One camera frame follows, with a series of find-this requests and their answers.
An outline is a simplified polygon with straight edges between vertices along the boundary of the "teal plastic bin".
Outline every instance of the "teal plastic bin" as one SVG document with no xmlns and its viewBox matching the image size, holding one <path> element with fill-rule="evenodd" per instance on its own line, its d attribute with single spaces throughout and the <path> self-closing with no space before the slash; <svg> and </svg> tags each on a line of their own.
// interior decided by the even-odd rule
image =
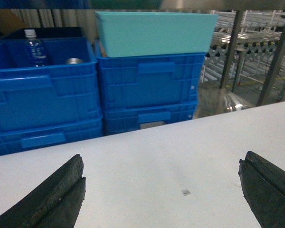
<svg viewBox="0 0 285 228">
<path fill-rule="evenodd" d="M 96 12 L 108 57 L 208 52 L 218 15 Z"/>
</svg>

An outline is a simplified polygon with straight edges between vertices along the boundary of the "white surface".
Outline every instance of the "white surface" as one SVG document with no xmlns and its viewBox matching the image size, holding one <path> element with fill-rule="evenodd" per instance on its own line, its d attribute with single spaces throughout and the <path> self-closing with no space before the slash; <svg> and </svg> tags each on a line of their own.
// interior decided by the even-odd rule
<svg viewBox="0 0 285 228">
<path fill-rule="evenodd" d="M 76 228 L 259 228 L 238 176 L 249 150 L 285 170 L 285 102 L 1 156 L 0 214 L 79 153 Z"/>
</svg>

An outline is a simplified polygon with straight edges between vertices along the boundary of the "floor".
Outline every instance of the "floor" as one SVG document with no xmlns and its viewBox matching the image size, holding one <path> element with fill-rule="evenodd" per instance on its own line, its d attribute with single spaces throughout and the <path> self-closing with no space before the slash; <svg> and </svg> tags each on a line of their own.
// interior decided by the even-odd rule
<svg viewBox="0 0 285 228">
<path fill-rule="evenodd" d="M 271 90 L 268 100 L 270 104 L 277 102 L 284 79 L 285 74 L 281 74 L 281 77 L 275 80 L 274 88 Z M 232 85 L 227 85 L 226 89 L 219 89 L 219 81 L 200 83 L 199 105 L 194 114 L 194 118 L 255 107 L 262 89 L 262 84 L 243 77 L 240 86 L 236 87 L 234 93 L 231 92 L 231 89 Z"/>
</svg>

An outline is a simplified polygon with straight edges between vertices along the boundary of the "crate handle opening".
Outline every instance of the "crate handle opening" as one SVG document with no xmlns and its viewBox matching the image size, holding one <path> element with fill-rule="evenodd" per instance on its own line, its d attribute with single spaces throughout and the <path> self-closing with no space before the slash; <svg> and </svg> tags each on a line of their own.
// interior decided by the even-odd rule
<svg viewBox="0 0 285 228">
<path fill-rule="evenodd" d="M 0 91 L 18 91 L 27 89 L 37 89 L 52 87 L 49 75 L 39 75 L 30 77 L 0 78 Z"/>
<path fill-rule="evenodd" d="M 54 134 L 44 134 L 33 137 L 26 137 L 22 138 L 20 141 L 22 148 L 25 149 L 25 148 L 50 145 L 60 142 L 63 143 L 66 142 L 67 139 L 63 132 L 59 132 Z"/>
<path fill-rule="evenodd" d="M 140 63 L 138 64 L 139 74 L 175 72 L 174 62 L 161 63 Z"/>
<path fill-rule="evenodd" d="M 138 123 L 150 123 L 156 121 L 164 121 L 171 119 L 171 112 L 158 112 L 158 113 L 147 113 L 138 115 Z"/>
</svg>

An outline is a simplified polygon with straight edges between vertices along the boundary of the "blue bin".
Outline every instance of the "blue bin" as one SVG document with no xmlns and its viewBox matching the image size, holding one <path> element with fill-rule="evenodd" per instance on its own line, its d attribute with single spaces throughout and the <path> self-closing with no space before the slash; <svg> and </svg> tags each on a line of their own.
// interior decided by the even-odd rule
<svg viewBox="0 0 285 228">
<path fill-rule="evenodd" d="M 80 27 L 58 27 L 58 28 L 32 28 L 35 30 L 37 38 L 73 38 L 82 37 L 83 32 Z M 0 37 L 0 41 L 9 41 L 11 39 L 26 39 L 24 28 L 11 34 Z"/>
<path fill-rule="evenodd" d="M 104 111 L 105 135 L 139 130 L 142 124 L 164 122 L 171 124 L 190 120 L 197 102 L 151 108 L 128 109 L 125 111 Z"/>
<path fill-rule="evenodd" d="M 0 156 L 101 136 L 102 114 L 98 112 L 93 120 L 0 133 Z"/>
<path fill-rule="evenodd" d="M 95 42 L 105 111 L 195 102 L 205 53 L 102 57 Z"/>
<path fill-rule="evenodd" d="M 98 118 L 96 58 L 86 38 L 43 40 L 50 66 L 30 67 L 23 40 L 0 43 L 0 133 Z M 65 64 L 69 58 L 81 64 Z"/>
</svg>

